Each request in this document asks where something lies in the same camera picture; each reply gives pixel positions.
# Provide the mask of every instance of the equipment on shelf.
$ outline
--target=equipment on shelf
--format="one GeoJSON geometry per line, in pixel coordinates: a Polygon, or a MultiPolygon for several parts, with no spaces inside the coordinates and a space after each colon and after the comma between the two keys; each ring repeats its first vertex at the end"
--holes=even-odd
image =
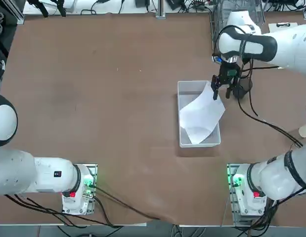
{"type": "MultiPolygon", "coordinates": [[[[30,5],[34,5],[38,8],[44,17],[48,17],[48,11],[46,10],[43,3],[39,0],[27,0],[30,5]]],[[[66,10],[64,8],[64,0],[51,0],[52,2],[56,3],[57,9],[62,17],[66,16],[66,10]]]]}
{"type": "Polygon", "coordinates": [[[150,0],[135,0],[136,7],[148,7],[150,0]]]}
{"type": "Polygon", "coordinates": [[[172,10],[184,6],[184,0],[166,0],[172,10]]]}

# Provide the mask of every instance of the white cable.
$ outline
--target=white cable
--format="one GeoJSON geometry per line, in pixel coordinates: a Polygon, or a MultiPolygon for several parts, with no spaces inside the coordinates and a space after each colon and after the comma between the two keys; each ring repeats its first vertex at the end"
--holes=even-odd
{"type": "Polygon", "coordinates": [[[173,227],[172,227],[171,237],[173,237],[173,232],[174,232],[175,226],[176,226],[176,225],[173,225],[173,227]]]}
{"type": "Polygon", "coordinates": [[[206,231],[206,228],[204,228],[203,231],[197,237],[201,237],[205,231],[206,231]]]}

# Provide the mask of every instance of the wire basket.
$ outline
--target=wire basket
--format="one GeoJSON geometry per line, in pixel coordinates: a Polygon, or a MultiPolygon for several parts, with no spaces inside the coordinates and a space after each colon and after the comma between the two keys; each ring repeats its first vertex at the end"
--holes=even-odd
{"type": "Polygon", "coordinates": [[[230,12],[237,10],[247,10],[250,18],[256,25],[261,26],[265,22],[260,0],[216,0],[213,12],[210,15],[212,49],[220,30],[226,26],[230,12]]]}

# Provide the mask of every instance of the white paper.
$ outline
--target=white paper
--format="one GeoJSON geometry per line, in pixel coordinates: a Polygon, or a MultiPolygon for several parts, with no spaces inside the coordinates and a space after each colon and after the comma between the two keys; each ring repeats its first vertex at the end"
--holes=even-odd
{"type": "Polygon", "coordinates": [[[179,124],[184,128],[192,144],[199,144],[214,130],[225,111],[218,96],[213,100],[213,90],[208,81],[202,93],[179,112],[179,124]]]}

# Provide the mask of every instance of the metal bracket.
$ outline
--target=metal bracket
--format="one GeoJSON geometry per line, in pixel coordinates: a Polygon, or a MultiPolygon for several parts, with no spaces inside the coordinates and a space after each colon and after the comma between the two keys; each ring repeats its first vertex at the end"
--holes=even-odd
{"type": "Polygon", "coordinates": [[[161,16],[158,14],[158,12],[156,12],[156,18],[157,19],[166,19],[166,14],[163,13],[161,16]]]}
{"type": "Polygon", "coordinates": [[[227,178],[228,178],[228,188],[230,190],[229,192],[229,199],[231,202],[231,210],[232,210],[232,216],[233,216],[233,224],[234,226],[242,227],[242,226],[250,226],[252,221],[257,219],[257,216],[241,216],[238,203],[237,203],[237,197],[235,193],[235,189],[233,185],[231,184],[231,180],[233,179],[234,174],[237,171],[237,168],[239,167],[239,164],[235,163],[228,163],[227,164],[227,178]]]}
{"type": "MultiPolygon", "coordinates": [[[[93,185],[97,185],[97,175],[98,175],[98,164],[96,163],[76,163],[76,164],[82,164],[88,168],[90,171],[92,177],[93,177],[93,185]]],[[[89,188],[88,189],[90,197],[95,196],[95,188],[89,188]]],[[[94,213],[94,207],[95,207],[95,202],[94,199],[89,201],[88,207],[87,207],[87,215],[93,214],[94,213]]]]}
{"type": "Polygon", "coordinates": [[[156,18],[166,19],[166,15],[164,13],[164,0],[158,0],[156,18]]]}

